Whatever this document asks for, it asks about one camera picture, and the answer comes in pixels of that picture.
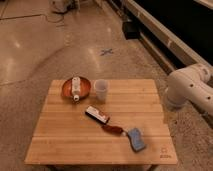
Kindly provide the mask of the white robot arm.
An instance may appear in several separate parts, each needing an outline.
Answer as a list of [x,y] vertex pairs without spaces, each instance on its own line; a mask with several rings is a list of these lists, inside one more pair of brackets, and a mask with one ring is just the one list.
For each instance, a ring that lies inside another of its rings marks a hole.
[[208,85],[210,69],[197,63],[175,70],[168,75],[164,104],[170,110],[178,110],[191,101],[213,116],[213,88]]

